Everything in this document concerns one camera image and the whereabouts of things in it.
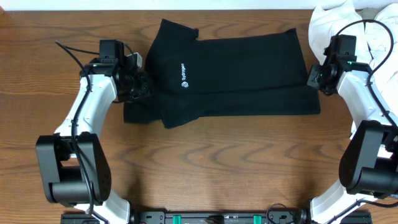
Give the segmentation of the black t-shirt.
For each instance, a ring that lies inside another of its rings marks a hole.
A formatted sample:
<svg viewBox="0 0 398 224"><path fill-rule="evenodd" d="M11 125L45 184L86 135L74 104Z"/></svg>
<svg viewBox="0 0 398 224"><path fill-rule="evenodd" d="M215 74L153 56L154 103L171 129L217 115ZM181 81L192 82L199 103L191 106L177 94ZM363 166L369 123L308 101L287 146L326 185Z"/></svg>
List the black t-shirt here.
<svg viewBox="0 0 398 224"><path fill-rule="evenodd" d="M205 116L320 112L295 29L200 40L198 29L163 20L146 57L150 96L124 105L124 121L170 129Z"/></svg>

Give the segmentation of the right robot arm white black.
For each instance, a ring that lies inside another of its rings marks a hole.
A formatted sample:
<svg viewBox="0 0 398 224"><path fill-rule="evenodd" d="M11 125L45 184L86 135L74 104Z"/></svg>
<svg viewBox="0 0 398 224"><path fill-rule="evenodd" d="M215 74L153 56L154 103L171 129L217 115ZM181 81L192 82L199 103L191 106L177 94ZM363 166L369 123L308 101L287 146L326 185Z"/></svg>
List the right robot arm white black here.
<svg viewBox="0 0 398 224"><path fill-rule="evenodd" d="M313 67L309 84L333 87L353 117L351 141L339 164L338 180L310 202L314 223L342 223L359 207L397 194L397 117L373 87L368 64L347 61Z"/></svg>

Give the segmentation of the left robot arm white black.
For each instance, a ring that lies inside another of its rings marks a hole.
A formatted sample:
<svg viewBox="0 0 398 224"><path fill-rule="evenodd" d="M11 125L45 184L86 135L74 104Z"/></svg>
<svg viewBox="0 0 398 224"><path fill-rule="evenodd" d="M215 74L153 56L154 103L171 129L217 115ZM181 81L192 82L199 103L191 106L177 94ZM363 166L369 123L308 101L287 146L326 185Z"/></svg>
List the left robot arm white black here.
<svg viewBox="0 0 398 224"><path fill-rule="evenodd" d="M80 89L64 122L52 135L39 136L36 152L45 197L73 207L61 223L140 223L131 203L112 189L109 164L100 144L101 130L114 100L148 92L140 62L99 59L85 65Z"/></svg>

